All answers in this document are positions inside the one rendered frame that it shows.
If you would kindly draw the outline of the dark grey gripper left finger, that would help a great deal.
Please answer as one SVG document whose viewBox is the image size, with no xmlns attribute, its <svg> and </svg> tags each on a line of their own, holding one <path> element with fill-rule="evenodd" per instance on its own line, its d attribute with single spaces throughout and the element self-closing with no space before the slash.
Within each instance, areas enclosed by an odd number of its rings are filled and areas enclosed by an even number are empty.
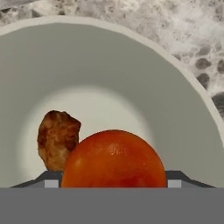
<svg viewBox="0 0 224 224">
<path fill-rule="evenodd" d="M 14 188 L 60 188 L 62 176 L 62 171 L 44 171 L 37 178 L 14 185 Z"/>
</svg>

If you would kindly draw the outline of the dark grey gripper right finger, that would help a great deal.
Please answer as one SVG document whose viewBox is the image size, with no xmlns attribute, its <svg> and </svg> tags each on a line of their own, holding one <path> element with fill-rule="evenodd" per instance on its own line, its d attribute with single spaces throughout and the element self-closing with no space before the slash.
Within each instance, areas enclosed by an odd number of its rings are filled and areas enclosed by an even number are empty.
<svg viewBox="0 0 224 224">
<path fill-rule="evenodd" d="M 212 188 L 211 185 L 188 178 L 182 171 L 166 171 L 165 173 L 168 188 Z"/>
</svg>

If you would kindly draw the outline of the red tomato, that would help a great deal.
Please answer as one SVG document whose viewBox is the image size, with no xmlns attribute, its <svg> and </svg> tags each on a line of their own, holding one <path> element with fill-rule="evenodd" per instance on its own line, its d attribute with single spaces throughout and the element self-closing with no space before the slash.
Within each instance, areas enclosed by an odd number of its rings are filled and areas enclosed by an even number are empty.
<svg viewBox="0 0 224 224">
<path fill-rule="evenodd" d="M 142 138 L 122 130 L 95 133 L 66 161 L 63 187 L 165 187 L 163 163 Z"/>
</svg>

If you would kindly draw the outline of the brown chicken drumstick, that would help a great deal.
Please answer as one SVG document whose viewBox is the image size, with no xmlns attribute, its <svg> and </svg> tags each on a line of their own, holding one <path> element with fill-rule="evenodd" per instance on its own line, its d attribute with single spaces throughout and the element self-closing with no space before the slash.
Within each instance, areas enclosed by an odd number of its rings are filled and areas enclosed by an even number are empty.
<svg viewBox="0 0 224 224">
<path fill-rule="evenodd" d="M 52 110 L 38 128 L 38 154 L 49 171 L 60 172 L 79 143 L 81 122 L 67 112 Z"/>
</svg>

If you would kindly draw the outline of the white bowl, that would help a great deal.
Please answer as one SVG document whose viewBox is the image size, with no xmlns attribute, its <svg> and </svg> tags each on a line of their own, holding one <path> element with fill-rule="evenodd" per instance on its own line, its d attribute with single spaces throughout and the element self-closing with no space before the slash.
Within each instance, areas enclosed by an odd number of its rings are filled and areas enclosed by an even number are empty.
<svg viewBox="0 0 224 224">
<path fill-rule="evenodd" d="M 90 17 L 38 17 L 0 28 L 0 187 L 44 169 L 37 132 L 50 110 L 86 137 L 128 130 L 169 170 L 224 187 L 224 122 L 206 90 L 158 44 Z"/>
</svg>

